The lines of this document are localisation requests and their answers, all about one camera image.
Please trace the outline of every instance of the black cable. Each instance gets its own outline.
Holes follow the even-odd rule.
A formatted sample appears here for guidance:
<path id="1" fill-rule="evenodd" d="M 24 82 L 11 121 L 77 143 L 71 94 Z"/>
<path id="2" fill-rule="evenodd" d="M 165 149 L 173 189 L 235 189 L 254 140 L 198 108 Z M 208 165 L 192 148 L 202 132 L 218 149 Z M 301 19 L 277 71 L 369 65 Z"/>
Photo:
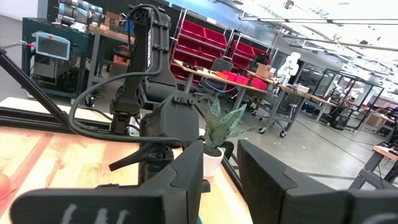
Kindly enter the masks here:
<path id="1" fill-rule="evenodd" d="M 140 122 L 139 122 L 138 118 L 137 118 L 137 117 L 134 117 L 134 119 L 136 120 L 137 124 L 139 125 Z"/>
<path id="2" fill-rule="evenodd" d="M 127 125 L 127 127 L 134 128 L 139 133 L 139 128 L 137 126 L 129 124 L 129 125 Z"/>
<path id="3" fill-rule="evenodd" d="M 163 24 L 162 19 L 160 17 L 160 12 L 155 6 L 145 5 L 145 4 L 136 6 L 131 11 L 131 13 L 134 12 L 134 10 L 142 8 L 142 7 L 153 8 L 158 16 L 160 24 Z M 160 33 L 159 45 L 160 45 L 160 49 L 162 49 L 163 48 L 163 32 L 160 31 L 159 33 Z M 84 91 L 82 94 L 80 94 L 76 98 L 75 102 L 72 104 L 72 107 L 70 108 L 70 113 L 69 113 L 69 117 L 68 117 L 68 123 L 69 123 L 70 129 L 77 134 L 80 134 L 82 136 L 86 136 L 89 138 L 94 138 L 94 139 L 100 139 L 100 140 L 105 140 L 105 141 L 136 142 L 136 143 L 158 143 L 158 144 L 170 144 L 170 143 L 175 144 L 175 143 L 177 143 L 177 144 L 181 145 L 183 150 L 185 150 L 185 148 L 186 148 L 185 143 L 177 138 L 118 136 L 115 134 L 109 134 L 109 132 L 98 131 L 97 127 L 86 126 L 81 123 L 79 123 L 79 126 L 81 126 L 83 128 L 80 128 L 78 125 L 76 125 L 75 120 L 74 120 L 79 102 L 81 100 L 85 99 L 85 97 L 87 95 L 94 92 L 97 88 L 104 86 L 105 84 L 111 83 L 113 81 L 122 79 L 122 78 L 158 75 L 162 70 L 162 66 L 163 66 L 162 62 L 163 62 L 163 54 L 159 54 L 159 68 L 155 72 L 132 72 L 132 73 L 125 73 L 125 74 L 117 75 L 115 77 L 104 80 L 100 83 L 97 83 L 97 84 L 93 85 L 92 87 L 90 87 L 89 89 L 87 89 L 86 91 Z"/>
<path id="4" fill-rule="evenodd" d="M 95 108 L 81 108 L 81 109 L 97 112 L 97 113 L 99 113 L 100 115 L 104 116 L 106 119 L 112 121 L 112 118 L 111 118 L 110 116 L 106 115 L 104 112 L 102 112 L 102 111 L 100 111 L 100 110 L 98 110 L 98 109 L 95 109 Z"/>
<path id="5" fill-rule="evenodd" d="M 377 165 L 377 168 L 379 169 L 380 184 L 381 187 L 384 189 L 383 178 L 381 177 L 381 171 L 380 171 L 380 164 Z"/>

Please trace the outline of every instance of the orange object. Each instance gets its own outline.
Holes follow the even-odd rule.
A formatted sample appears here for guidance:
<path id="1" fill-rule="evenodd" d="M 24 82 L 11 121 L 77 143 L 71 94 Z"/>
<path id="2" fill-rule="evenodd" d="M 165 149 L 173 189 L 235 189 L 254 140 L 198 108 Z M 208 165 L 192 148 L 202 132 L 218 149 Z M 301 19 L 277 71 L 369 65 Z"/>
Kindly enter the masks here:
<path id="1" fill-rule="evenodd" d="M 0 200 L 7 197 L 11 191 L 10 178 L 4 174 L 0 174 Z"/>
<path id="2" fill-rule="evenodd" d="M 224 74 L 222 72 L 217 72 L 217 76 L 220 77 L 220 78 L 228 79 L 228 75 Z"/>

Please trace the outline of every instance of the ceiling light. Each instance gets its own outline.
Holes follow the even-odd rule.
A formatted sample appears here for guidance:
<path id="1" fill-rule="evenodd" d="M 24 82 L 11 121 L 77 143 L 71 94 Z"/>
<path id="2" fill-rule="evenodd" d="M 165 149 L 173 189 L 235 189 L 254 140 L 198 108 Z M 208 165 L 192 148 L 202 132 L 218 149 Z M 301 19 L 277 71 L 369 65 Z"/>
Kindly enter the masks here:
<path id="1" fill-rule="evenodd" d="M 363 24 L 363 25 L 398 25 L 398 19 L 294 19 L 294 18 L 254 18 L 238 17 L 242 21 L 262 22 L 296 22 L 296 23 L 318 23 L 318 24 Z"/>
<path id="2" fill-rule="evenodd" d="M 272 19 L 271 21 L 268 19 L 260 19 L 262 22 L 286 22 L 285 19 Z"/>
<path id="3" fill-rule="evenodd" d="M 240 20 L 242 21 L 258 21 L 259 18 L 255 18 L 255 17 L 239 17 Z"/>

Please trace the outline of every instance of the humanoid robot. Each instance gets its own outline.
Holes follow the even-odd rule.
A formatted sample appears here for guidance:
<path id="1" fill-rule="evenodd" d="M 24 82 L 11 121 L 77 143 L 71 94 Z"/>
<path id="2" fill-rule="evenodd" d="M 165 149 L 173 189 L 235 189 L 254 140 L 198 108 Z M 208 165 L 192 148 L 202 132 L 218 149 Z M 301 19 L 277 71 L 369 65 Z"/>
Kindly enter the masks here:
<path id="1" fill-rule="evenodd" d="M 286 58 L 285 63 L 278 70 L 277 76 L 274 78 L 274 81 L 286 86 L 291 76 L 295 76 L 299 70 L 299 65 L 297 64 L 297 60 L 301 57 L 300 53 L 293 52 L 290 56 Z M 273 94 L 277 94 L 279 92 L 279 88 L 275 88 Z"/>

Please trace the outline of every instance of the black metal frame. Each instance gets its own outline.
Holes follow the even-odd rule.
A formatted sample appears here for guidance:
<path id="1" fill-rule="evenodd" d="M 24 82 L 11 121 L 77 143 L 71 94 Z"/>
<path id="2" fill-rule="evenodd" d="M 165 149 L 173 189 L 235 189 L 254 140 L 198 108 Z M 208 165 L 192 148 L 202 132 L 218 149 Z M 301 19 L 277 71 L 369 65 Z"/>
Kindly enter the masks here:
<path id="1" fill-rule="evenodd" d="M 0 46 L 0 66 L 10 74 L 23 88 L 25 88 L 50 114 L 38 113 L 26 110 L 0 107 L 0 126 L 10 126 L 16 128 L 37 129 L 41 131 L 51 131 L 59 133 L 75 134 L 68 125 L 68 114 L 62 111 L 51 99 L 31 80 L 7 55 L 6 51 Z M 204 114 L 195 108 L 204 118 Z M 91 121 L 86 119 L 76 119 L 88 125 L 96 126 L 100 130 L 107 131 L 109 123 Z M 233 147 L 226 146 L 226 156 L 221 161 L 223 167 L 233 181 L 236 188 L 244 198 L 243 188 L 238 174 L 234 171 L 228 159 L 232 155 Z"/>

